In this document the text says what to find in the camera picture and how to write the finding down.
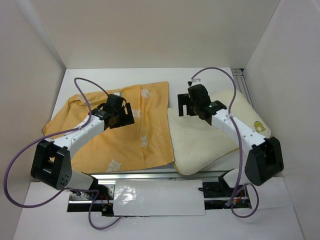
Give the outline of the orange pillowcase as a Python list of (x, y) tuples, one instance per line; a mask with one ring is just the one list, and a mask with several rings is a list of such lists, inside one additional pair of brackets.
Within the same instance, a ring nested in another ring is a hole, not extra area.
[(117, 89), (130, 103), (134, 124), (107, 129), (72, 158), (72, 169), (84, 173), (143, 170), (174, 161), (168, 124), (166, 81)]

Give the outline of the cream quilted pillow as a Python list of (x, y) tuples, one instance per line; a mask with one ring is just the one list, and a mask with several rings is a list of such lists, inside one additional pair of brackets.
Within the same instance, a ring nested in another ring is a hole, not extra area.
[[(227, 107), (232, 114), (252, 130), (269, 138), (272, 133), (256, 113), (244, 95), (238, 90), (227, 89), (210, 96)], [(167, 110), (168, 126), (174, 154), (174, 165), (182, 175), (191, 175), (212, 164), (215, 170), (229, 170), (239, 165), (239, 160), (230, 160), (228, 154), (239, 149), (222, 130), (210, 126), (198, 116), (179, 116), (177, 109)]]

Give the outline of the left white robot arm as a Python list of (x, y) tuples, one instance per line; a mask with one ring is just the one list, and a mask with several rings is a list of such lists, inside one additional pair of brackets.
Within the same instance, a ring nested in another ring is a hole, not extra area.
[(134, 122), (131, 104), (121, 96), (110, 94), (106, 102), (93, 109), (74, 131), (60, 134), (56, 139), (46, 138), (37, 144), (30, 175), (56, 190), (80, 190), (86, 199), (94, 199), (102, 186), (92, 175), (73, 170), (71, 160), (106, 129)]

